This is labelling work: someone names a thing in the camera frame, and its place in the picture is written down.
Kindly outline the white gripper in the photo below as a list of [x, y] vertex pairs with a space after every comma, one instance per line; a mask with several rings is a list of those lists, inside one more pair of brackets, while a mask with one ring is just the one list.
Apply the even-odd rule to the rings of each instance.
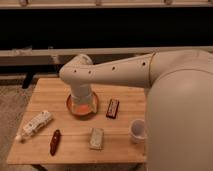
[[82, 97], [72, 95], [71, 100], [71, 110], [73, 113], [90, 113], [92, 111], [92, 94]]

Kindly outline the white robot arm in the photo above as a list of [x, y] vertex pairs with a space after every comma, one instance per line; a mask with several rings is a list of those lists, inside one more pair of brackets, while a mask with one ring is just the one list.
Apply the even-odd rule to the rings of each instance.
[[78, 55], [60, 70], [75, 99], [91, 84], [142, 87], [148, 171], [213, 171], [213, 54], [154, 52], [94, 65]]

